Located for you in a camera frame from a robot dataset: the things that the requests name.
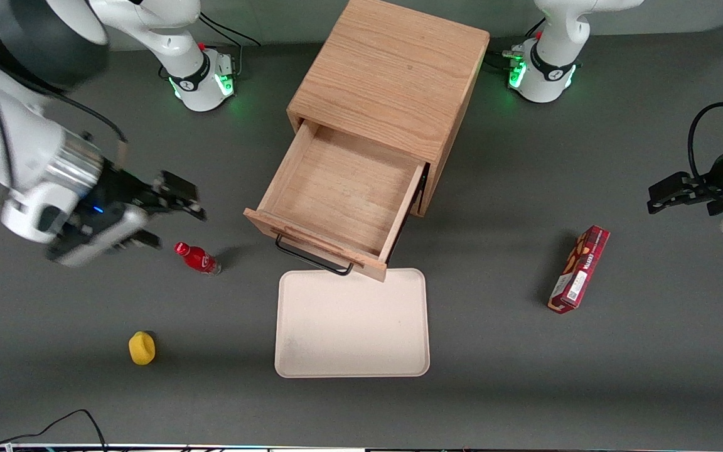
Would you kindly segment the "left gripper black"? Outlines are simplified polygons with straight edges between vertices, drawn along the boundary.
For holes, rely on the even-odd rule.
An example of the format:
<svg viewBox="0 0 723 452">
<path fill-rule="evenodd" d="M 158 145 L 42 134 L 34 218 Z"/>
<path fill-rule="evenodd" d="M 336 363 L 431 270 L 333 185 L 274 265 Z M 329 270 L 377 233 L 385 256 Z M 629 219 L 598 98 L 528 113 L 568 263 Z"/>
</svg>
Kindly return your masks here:
<svg viewBox="0 0 723 452">
<path fill-rule="evenodd" d="M 691 176 L 675 172 L 648 188 L 646 211 L 654 215 L 683 204 L 707 204 L 711 217 L 723 213 L 723 169 L 712 168 L 706 174 Z"/>
</svg>

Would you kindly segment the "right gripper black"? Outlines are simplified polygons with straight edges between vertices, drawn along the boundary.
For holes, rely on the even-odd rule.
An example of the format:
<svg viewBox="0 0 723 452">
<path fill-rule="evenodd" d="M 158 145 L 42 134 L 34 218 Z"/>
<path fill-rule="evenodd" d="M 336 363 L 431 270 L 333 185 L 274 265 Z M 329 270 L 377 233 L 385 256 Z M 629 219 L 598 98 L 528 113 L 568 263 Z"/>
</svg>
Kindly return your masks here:
<svg viewBox="0 0 723 452">
<path fill-rule="evenodd" d="M 138 206 L 151 215 L 175 210 L 189 213 L 201 222 L 207 221 L 198 187 L 169 171 L 160 172 L 153 188 L 124 169 L 104 165 L 97 183 L 82 200 L 82 215 L 100 215 L 117 202 Z M 126 248 L 129 247 L 162 249 L 163 245 L 157 235 L 139 230 L 126 239 Z"/>
</svg>

